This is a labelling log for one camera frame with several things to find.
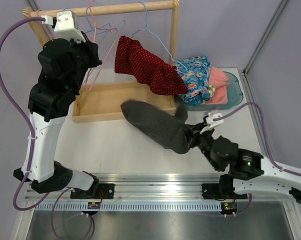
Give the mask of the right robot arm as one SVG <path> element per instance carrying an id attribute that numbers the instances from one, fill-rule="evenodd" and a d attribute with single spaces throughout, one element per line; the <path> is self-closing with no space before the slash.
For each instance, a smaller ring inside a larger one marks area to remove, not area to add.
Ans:
<path id="1" fill-rule="evenodd" d="M 213 138 L 214 129 L 204 123 L 189 125 L 189 148 L 199 148 L 219 178 L 222 198 L 248 194 L 288 196 L 301 204 L 301 168 L 271 160 L 258 152 L 239 148 L 225 137 Z"/>

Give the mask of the dark grey dotted skirt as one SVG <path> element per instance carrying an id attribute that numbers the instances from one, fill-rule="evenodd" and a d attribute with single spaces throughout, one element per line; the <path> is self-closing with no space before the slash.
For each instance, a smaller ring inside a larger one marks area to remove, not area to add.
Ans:
<path id="1" fill-rule="evenodd" d="M 185 122 L 188 111 L 183 105 L 171 115 L 147 102 L 130 99 L 120 105 L 125 119 L 146 136 L 177 154 L 186 154 L 192 130 Z"/>

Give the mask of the pink pleated skirt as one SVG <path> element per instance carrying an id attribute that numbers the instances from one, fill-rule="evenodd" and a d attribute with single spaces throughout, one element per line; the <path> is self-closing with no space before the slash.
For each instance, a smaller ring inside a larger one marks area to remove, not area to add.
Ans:
<path id="1" fill-rule="evenodd" d="M 207 104 L 223 105 L 228 103 L 227 86 L 229 77 L 219 68 L 212 66 L 209 73 L 209 85 L 215 88 L 215 91 Z"/>

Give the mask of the red dotted skirt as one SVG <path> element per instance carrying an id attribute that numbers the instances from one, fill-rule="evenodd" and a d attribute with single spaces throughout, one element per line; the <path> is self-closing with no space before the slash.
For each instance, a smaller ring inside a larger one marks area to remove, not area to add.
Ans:
<path id="1" fill-rule="evenodd" d="M 128 36 L 119 38 L 114 72 L 134 76 L 156 95 L 173 96 L 187 94 L 189 89 L 177 72 L 177 68 L 142 47 L 138 40 Z"/>

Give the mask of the yellow lemon print skirt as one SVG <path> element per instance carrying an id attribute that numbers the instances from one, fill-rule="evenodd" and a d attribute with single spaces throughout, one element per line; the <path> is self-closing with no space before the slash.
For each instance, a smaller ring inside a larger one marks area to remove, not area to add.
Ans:
<path id="1" fill-rule="evenodd" d="M 208 86 L 208 94 L 209 94 L 209 98 L 210 99 L 213 97 L 215 91 L 216 91 L 216 87 L 215 86 L 213 86 L 213 85 L 209 85 Z"/>

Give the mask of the blue floral skirt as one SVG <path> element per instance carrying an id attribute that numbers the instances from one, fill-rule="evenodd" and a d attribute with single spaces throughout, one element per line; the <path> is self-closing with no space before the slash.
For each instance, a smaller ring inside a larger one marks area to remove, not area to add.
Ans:
<path id="1" fill-rule="evenodd" d="M 178 95 L 183 102 L 190 106 L 208 102 L 210 100 L 209 77 L 212 67 L 208 58 L 205 55 L 186 58 L 175 61 L 174 66 L 188 89 L 188 93 Z"/>

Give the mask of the pink wire hanger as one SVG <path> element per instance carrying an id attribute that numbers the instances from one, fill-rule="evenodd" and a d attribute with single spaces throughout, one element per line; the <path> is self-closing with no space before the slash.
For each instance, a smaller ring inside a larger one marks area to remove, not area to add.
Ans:
<path id="1" fill-rule="evenodd" d="M 38 10 L 36 11 L 37 17 L 40 16 L 40 15 L 39 15 L 40 11 L 41 11 L 40 9 L 38 9 Z M 45 24 L 42 24 L 42 28 L 44 29 L 44 31 L 45 31 L 46 35 L 48 36 L 49 40 L 53 40 L 53 39 L 54 39 L 54 36 L 52 35 L 52 33 L 50 32 L 50 30 L 48 29 L 48 27 L 47 27 Z"/>

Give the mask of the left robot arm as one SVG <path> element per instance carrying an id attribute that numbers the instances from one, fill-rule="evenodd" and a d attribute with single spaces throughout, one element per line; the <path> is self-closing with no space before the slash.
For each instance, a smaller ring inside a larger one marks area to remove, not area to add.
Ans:
<path id="1" fill-rule="evenodd" d="M 98 45 L 90 40 L 57 38 L 48 41 L 37 58 L 41 72 L 29 94 L 31 130 L 26 159 L 13 176 L 30 182 L 39 194 L 73 188 L 81 199 L 99 197 L 102 192 L 95 175 L 69 169 L 55 160 L 62 125 L 80 94 L 86 72 L 102 64 Z"/>

